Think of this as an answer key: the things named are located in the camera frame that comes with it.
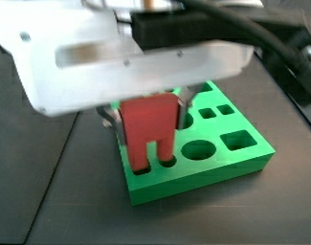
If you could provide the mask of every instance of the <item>small square hole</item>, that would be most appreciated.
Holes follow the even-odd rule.
[[[209,92],[209,91],[212,91],[212,88],[211,88],[209,84],[205,82],[205,83],[203,84],[203,86],[201,86],[200,93],[201,93],[201,92]]]
[[[204,119],[212,119],[216,117],[216,114],[213,113],[212,109],[205,108],[200,110],[201,117]]]
[[[217,109],[223,115],[231,115],[233,113],[233,109],[227,104],[217,106]]]
[[[228,150],[231,151],[247,148],[257,144],[257,142],[253,140],[252,136],[245,130],[224,134],[220,136],[220,138]]]

